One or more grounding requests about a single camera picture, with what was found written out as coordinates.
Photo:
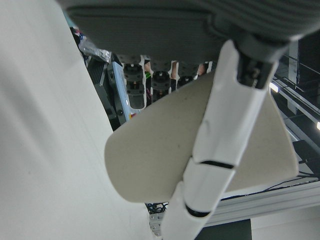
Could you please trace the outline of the white grey left robot hand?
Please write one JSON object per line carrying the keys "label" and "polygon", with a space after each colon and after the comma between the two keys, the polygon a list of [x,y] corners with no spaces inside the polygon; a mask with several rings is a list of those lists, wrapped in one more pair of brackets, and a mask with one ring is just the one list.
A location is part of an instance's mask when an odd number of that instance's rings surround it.
{"label": "white grey left robot hand", "polygon": [[62,0],[124,65],[141,113],[107,139],[106,170],[135,203],[168,202],[165,240],[193,240],[222,196],[298,173],[269,84],[317,0]]}

